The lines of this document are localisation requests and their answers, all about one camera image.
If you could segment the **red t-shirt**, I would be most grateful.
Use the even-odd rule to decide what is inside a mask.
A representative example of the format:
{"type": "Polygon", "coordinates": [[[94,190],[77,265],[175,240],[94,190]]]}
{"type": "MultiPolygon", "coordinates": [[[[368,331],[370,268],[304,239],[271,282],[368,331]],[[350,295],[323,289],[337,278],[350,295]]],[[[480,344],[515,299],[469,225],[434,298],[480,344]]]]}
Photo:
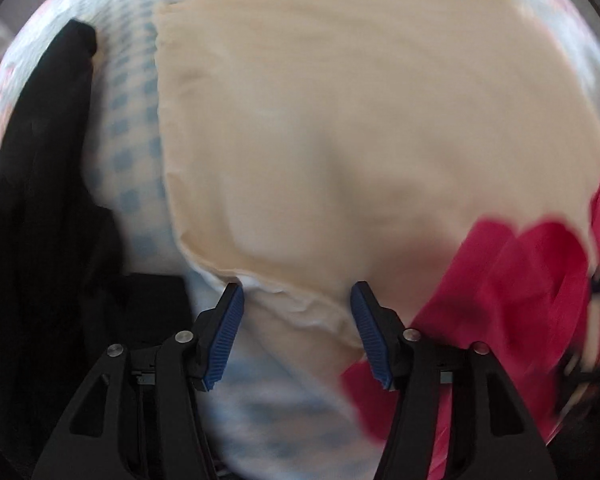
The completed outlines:
{"type": "MultiPolygon", "coordinates": [[[[600,186],[590,213],[600,257],[600,186]]],[[[544,440],[553,479],[600,479],[600,266],[590,268],[570,229],[477,223],[434,296],[403,325],[447,346],[489,346],[544,440]]],[[[399,393],[381,387],[367,356],[342,380],[366,431],[386,444],[399,393]]],[[[443,385],[426,479],[447,479],[450,423],[451,387],[443,385]]]]}

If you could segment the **black clothes pile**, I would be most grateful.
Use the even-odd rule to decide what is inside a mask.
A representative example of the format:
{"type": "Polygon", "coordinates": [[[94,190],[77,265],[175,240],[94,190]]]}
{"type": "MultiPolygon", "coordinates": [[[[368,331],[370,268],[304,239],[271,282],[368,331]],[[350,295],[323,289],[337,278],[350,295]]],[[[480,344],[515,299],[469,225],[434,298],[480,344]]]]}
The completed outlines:
{"type": "Polygon", "coordinates": [[[71,20],[23,86],[0,146],[0,263],[9,272],[118,276],[114,215],[82,174],[95,29],[71,20]]]}

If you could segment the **blue checkered bed quilt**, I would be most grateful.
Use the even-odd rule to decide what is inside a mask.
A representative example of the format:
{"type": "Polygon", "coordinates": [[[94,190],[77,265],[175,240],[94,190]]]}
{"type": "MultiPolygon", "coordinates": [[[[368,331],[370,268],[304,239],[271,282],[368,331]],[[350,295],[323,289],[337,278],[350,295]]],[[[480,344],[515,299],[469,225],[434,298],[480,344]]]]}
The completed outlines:
{"type": "MultiPolygon", "coordinates": [[[[134,271],[182,274],[198,307],[216,292],[183,260],[162,182],[151,14],[163,1],[46,0],[0,65],[0,141],[17,96],[50,40],[70,18],[98,33],[104,65],[94,81],[85,171],[95,197],[119,221],[134,271]]],[[[600,114],[600,17],[588,0],[514,0],[557,41],[600,114]]],[[[369,479],[379,448],[339,401],[272,356],[243,327],[219,387],[207,396],[221,452],[255,479],[369,479]]]]}

